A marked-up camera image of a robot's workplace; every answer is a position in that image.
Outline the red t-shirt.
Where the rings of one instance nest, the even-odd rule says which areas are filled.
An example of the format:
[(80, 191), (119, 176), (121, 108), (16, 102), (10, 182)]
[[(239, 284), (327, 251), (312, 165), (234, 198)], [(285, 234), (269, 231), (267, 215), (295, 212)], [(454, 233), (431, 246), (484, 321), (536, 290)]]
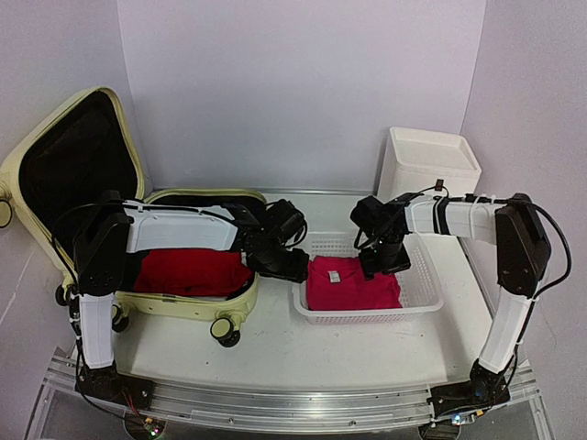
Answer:
[(183, 297), (228, 297), (254, 280), (238, 252), (156, 249), (142, 260), (132, 291)]

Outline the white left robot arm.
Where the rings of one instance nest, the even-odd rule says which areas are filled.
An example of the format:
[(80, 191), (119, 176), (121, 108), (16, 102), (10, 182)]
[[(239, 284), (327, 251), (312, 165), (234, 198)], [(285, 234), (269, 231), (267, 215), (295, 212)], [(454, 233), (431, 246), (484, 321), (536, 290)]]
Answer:
[(306, 232), (291, 202), (253, 191), (164, 191), (145, 201), (107, 191), (63, 212), (51, 244), (69, 274), (58, 293), (81, 355), (78, 391), (146, 406), (152, 382), (116, 370), (113, 336), (131, 310), (207, 321), (221, 346), (234, 346), (260, 278), (306, 280)]

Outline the magenta t-shirt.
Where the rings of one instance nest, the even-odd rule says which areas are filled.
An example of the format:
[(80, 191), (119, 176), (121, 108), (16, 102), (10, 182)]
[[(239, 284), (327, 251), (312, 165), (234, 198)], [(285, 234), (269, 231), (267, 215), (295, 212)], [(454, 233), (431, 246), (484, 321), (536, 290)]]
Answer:
[(399, 309), (400, 294), (393, 274), (366, 280), (358, 258), (318, 256), (309, 262), (306, 300), (312, 311)]

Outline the white plastic mesh basket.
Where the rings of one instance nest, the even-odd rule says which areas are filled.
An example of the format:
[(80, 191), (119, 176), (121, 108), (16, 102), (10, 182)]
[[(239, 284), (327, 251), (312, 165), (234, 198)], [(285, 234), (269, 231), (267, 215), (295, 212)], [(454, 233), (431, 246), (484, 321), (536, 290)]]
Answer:
[[(352, 246), (351, 233), (311, 233), (304, 248), (311, 260), (315, 257), (357, 258)], [(313, 325), (374, 324), (414, 319), (422, 314), (439, 310), (443, 305), (441, 284), (436, 268), (426, 246), (418, 236), (410, 236), (405, 242), (412, 266), (394, 274), (401, 287), (402, 308), (361, 311), (312, 311), (306, 300), (306, 282), (295, 284), (293, 307)]]

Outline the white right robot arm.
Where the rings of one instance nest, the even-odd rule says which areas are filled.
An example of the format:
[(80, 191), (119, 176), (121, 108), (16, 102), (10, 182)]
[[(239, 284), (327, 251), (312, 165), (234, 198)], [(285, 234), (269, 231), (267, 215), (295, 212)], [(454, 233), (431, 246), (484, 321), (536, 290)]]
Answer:
[(436, 386), (429, 400), (439, 415), (507, 402), (535, 304), (570, 276), (570, 246), (554, 218), (524, 193), (500, 199), (424, 190), (386, 203), (368, 196), (350, 219), (359, 229), (354, 247), (367, 280), (410, 268), (404, 246), (409, 235), (468, 238), (494, 247), (500, 296), (481, 353), (467, 380)]

